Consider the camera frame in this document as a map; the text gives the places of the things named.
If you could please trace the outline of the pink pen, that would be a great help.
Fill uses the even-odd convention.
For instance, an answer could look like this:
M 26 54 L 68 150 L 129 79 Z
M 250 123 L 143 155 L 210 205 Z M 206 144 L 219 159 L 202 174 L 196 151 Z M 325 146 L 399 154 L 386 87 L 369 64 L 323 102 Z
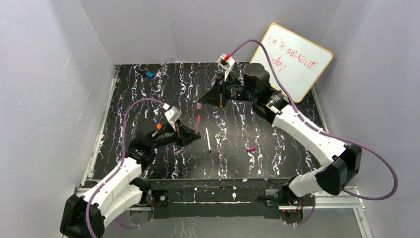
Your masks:
M 198 116 L 197 116 L 197 121 L 196 121 L 196 125 L 195 125 L 195 134 L 199 134 L 199 124 L 200 124 L 200 120 L 201 120 L 201 114 L 198 114 Z

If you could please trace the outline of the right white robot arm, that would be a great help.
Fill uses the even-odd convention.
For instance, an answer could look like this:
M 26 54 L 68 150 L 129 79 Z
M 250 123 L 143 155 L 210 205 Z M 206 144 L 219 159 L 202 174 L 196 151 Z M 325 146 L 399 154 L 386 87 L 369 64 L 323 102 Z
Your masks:
M 260 63 L 245 67 L 243 81 L 233 73 L 217 75 L 213 88 L 198 102 L 222 108 L 229 100 L 251 102 L 258 116 L 292 136 L 320 163 L 320 168 L 290 178 L 282 186 L 281 198 L 292 202 L 322 191 L 338 195 L 359 172 L 361 147 L 323 135 L 322 128 L 295 112 L 271 87 L 269 73 Z

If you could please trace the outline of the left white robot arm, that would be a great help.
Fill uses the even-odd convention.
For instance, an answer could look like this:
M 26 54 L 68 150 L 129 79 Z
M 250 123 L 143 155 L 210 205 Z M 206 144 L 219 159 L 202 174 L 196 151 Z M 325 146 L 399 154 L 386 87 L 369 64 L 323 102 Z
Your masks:
M 143 169 L 156 157 L 155 150 L 168 144 L 185 147 L 201 138 L 182 124 L 158 124 L 146 134 L 136 132 L 125 159 L 97 185 L 82 195 L 70 196 L 64 206 L 60 232 L 68 238 L 100 238 L 106 227 L 134 204 L 145 202 L 149 183 L 140 179 Z

